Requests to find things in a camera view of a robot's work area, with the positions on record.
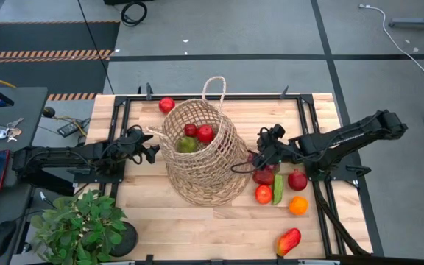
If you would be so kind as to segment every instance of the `woven basket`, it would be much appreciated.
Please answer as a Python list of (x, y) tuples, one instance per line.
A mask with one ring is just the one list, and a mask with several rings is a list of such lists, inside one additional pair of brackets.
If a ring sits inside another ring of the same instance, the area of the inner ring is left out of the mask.
[[(209, 83), (216, 79), (223, 83), (218, 109), (205, 99)], [(180, 196), (195, 205), (216, 206), (229, 202), (243, 191), (250, 178), (250, 174), (235, 174), (230, 170), (232, 165), (246, 161), (248, 152), (233, 122), (221, 112), (226, 89), (223, 77), (211, 77), (204, 85), (201, 99), (189, 99), (176, 106), (164, 119), (162, 130), (146, 129), (160, 138), (172, 185)], [(199, 144), (197, 152), (179, 153), (176, 143), (185, 136), (186, 124), (210, 125), (214, 140), (209, 145)]]

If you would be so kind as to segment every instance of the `green cucumber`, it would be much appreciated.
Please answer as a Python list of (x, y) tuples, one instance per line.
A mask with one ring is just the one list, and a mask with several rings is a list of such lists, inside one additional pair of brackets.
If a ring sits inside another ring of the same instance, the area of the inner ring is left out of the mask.
[(276, 205), (283, 199), (283, 176), (274, 176), (274, 187), (272, 190), (272, 204)]

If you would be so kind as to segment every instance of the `potted plant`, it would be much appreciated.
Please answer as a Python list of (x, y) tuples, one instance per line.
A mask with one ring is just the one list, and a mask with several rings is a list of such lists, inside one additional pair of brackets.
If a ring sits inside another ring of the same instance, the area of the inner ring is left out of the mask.
[(115, 200), (88, 191), (81, 198), (60, 197), (53, 209), (33, 216), (37, 228), (34, 251), (53, 264), (97, 265), (123, 256), (137, 244), (138, 234)]

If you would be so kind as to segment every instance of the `orange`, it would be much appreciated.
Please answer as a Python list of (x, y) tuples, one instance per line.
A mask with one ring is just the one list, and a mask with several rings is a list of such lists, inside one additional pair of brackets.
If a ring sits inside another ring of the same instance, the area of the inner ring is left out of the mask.
[(295, 215), (303, 215), (307, 211), (308, 201), (304, 197), (295, 196), (289, 203), (289, 211)]

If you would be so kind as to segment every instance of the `wooden tabletop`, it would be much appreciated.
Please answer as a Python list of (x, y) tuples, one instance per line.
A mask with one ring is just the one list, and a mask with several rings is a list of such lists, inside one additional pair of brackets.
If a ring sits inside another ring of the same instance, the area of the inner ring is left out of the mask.
[[(114, 97), (96, 97), (87, 144), (107, 139)], [(321, 131), (340, 127), (332, 94), (314, 93), (314, 101)], [(286, 129), (285, 139), (302, 135), (297, 104), (291, 100), (225, 100), (222, 111), (231, 118), (249, 149), (256, 149), (261, 127), (278, 123)], [(310, 124), (310, 115), (308, 110), (306, 112)], [(119, 112), (116, 137), (120, 133), (122, 113), (123, 110)], [(160, 127), (163, 118), (158, 102), (133, 102), (128, 127), (134, 124)], [(154, 137), (146, 146), (150, 144), (158, 144), (158, 138)], [(302, 166), (283, 163), (280, 174), (287, 176), (294, 168), (302, 169)], [(254, 199), (257, 186), (250, 181), (243, 193), (226, 205), (197, 207), (183, 200), (172, 188), (161, 151), (152, 165), (127, 162), (116, 205), (136, 227), (139, 241), (121, 260), (144, 260), (147, 254), (153, 254), (155, 260), (274, 259), (276, 239), (293, 227), (300, 230), (302, 240), (285, 258), (325, 257), (311, 185), (297, 192), (285, 184), (283, 200), (278, 205), (259, 205)], [(97, 189), (99, 185), (89, 187)], [(371, 252), (357, 190), (339, 181), (333, 182), (333, 190), (342, 224), (361, 247)], [(297, 195), (309, 201), (304, 216), (294, 216), (288, 210), (290, 200)], [(328, 220), (327, 223), (335, 253), (333, 226)]]

